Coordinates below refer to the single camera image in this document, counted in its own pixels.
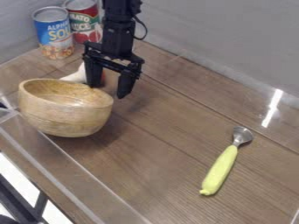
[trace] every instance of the yellow spoon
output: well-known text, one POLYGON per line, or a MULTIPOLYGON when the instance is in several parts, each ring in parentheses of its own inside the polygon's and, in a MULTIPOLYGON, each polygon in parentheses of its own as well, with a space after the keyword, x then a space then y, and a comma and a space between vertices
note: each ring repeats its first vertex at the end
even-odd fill
POLYGON ((252 140, 253 135, 246 128, 233 128, 233 144, 221 152, 216 162, 209 168, 209 172, 201 182, 200 194, 212 195, 220 189, 238 154, 238 146, 252 140))

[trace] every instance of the wooden bowl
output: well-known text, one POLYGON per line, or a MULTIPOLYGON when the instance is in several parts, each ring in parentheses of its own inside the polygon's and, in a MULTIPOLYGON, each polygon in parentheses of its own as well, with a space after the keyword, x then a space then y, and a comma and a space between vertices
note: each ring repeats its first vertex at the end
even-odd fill
POLYGON ((63 80, 26 80, 18 87, 23 119, 41 132, 84 137, 104 126, 113 98, 101 90, 63 80))

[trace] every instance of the robotic arm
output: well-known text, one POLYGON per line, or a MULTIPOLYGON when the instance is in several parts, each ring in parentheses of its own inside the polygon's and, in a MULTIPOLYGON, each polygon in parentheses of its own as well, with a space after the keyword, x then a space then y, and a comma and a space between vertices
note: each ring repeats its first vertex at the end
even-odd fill
POLYGON ((146 28, 136 17, 140 13, 141 0, 102 0, 105 16, 102 18, 102 42, 85 42, 82 60, 85 63, 86 83, 92 88, 100 86, 102 68, 120 73, 116 96, 124 98, 133 89, 141 74, 145 61, 132 53, 133 40, 144 39, 146 28), (136 23, 144 27, 141 38, 134 35, 136 23), (116 63, 113 60, 125 60, 128 63, 116 63))

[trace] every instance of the can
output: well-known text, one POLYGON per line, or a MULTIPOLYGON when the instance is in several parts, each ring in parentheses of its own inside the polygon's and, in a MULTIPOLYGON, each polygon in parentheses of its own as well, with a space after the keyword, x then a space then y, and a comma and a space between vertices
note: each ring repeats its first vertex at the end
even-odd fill
POLYGON ((69 11, 69 27, 76 42, 98 42, 102 35, 98 0, 66 0, 62 7, 69 11))
POLYGON ((55 6, 43 7, 31 13, 41 54, 51 59, 63 59, 73 53, 68 11, 55 6))

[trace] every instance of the can label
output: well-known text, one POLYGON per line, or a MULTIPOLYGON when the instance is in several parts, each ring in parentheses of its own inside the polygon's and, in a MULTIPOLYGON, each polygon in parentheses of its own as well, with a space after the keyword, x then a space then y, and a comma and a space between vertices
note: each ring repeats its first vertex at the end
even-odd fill
POLYGON ((73 38, 78 44, 84 41, 98 42, 101 40, 101 27, 97 6, 85 10, 69 10, 69 25, 73 38))
POLYGON ((51 60, 63 59, 73 53, 69 20, 58 22, 34 21, 41 54, 51 60))

